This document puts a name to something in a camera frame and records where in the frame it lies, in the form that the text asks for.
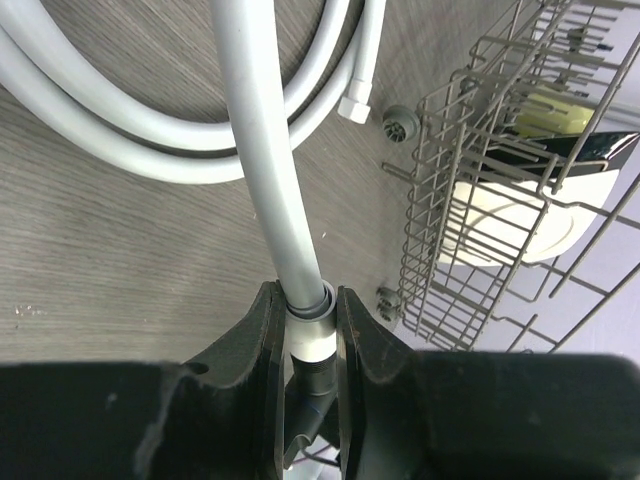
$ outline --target wooden floor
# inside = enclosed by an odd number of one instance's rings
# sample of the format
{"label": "wooden floor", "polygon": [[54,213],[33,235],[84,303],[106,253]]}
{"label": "wooden floor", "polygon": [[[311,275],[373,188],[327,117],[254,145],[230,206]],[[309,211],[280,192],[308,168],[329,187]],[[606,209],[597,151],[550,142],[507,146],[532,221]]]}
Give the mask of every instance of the wooden floor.
{"label": "wooden floor", "polygon": [[[226,118],[206,0],[43,3],[137,99],[185,119]],[[322,3],[277,2],[285,80]],[[407,206],[406,186],[380,163],[411,150],[385,141],[382,112],[415,105],[466,64],[468,48],[509,3],[389,2],[368,123],[333,113],[295,152],[323,276],[355,288],[370,308],[378,285],[397,282]],[[233,325],[274,276],[242,180],[190,187],[127,174],[71,145],[0,88],[0,361],[185,360]]]}

